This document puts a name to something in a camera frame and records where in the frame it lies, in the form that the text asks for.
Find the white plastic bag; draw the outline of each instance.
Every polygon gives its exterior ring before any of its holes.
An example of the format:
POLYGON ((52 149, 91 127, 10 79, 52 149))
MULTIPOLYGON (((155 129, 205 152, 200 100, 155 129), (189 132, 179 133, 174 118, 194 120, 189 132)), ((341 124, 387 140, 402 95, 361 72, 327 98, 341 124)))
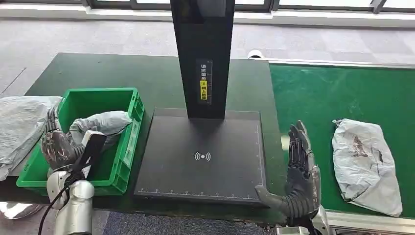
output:
POLYGON ((395 162, 379 125, 341 119, 334 133, 333 162, 342 197, 352 204, 400 216, 395 162))
POLYGON ((39 140, 47 111, 61 99, 59 96, 0 98, 0 181, 6 179, 39 140))
POLYGON ((80 145, 86 131, 99 131, 107 136, 103 147, 107 149, 118 140, 119 135, 131 122, 128 113, 124 111, 110 111, 79 118, 69 127, 69 141, 71 144, 80 145))

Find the label on crate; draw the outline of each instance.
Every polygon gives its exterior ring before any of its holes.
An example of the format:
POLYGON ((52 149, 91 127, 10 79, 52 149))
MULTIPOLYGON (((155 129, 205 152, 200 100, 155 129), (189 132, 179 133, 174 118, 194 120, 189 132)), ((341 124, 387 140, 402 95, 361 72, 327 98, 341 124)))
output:
POLYGON ((212 65, 209 59, 196 59, 196 78, 198 79, 198 103, 212 104, 212 65))

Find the robotic hand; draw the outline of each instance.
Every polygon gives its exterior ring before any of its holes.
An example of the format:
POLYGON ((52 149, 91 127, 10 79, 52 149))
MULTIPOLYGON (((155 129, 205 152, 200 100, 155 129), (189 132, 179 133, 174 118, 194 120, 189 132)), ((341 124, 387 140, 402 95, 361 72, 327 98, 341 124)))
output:
POLYGON ((52 170, 73 164, 84 151, 83 146, 71 146, 66 134, 60 129, 55 108, 47 112, 46 133, 42 137, 41 150, 52 170))
POLYGON ((268 192, 263 185, 255 187, 258 198, 267 206, 278 209, 288 217, 289 226, 306 227, 311 235, 328 235, 324 208, 320 205, 320 169, 314 162, 314 154, 307 129, 299 120, 291 125, 286 196, 268 192))
POLYGON ((58 210, 55 235, 91 235, 94 187, 85 180, 81 170, 88 159, 91 162, 100 154, 107 137, 102 133, 85 135, 84 138, 88 138, 86 146, 73 147, 58 127, 53 108, 47 113, 46 133, 41 143, 43 155, 54 170, 46 183, 51 203, 42 217, 38 234, 42 234, 48 211, 54 208, 58 210))

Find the black pole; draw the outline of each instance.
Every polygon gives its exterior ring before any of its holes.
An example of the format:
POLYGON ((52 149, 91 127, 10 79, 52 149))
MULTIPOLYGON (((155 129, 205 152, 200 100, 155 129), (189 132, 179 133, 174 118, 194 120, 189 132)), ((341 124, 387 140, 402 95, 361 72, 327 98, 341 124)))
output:
POLYGON ((224 119, 235 0, 170 0, 188 118, 224 119))

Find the black cable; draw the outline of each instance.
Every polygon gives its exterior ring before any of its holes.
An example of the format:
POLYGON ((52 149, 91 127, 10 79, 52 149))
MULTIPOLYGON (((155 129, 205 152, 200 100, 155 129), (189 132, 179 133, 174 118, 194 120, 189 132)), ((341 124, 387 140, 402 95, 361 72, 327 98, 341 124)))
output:
POLYGON ((69 185, 66 185, 59 193, 58 195, 56 195, 56 197, 53 199, 53 201, 49 204, 49 206, 46 208, 45 213, 42 216, 42 219, 40 220, 40 225, 39 225, 39 231, 38 231, 38 235, 42 235, 42 228, 43 228, 43 223, 45 222, 47 213, 49 212, 49 210, 52 208, 53 204, 55 204, 55 202, 62 196, 62 193, 65 192, 65 190, 67 190, 69 188, 69 185))

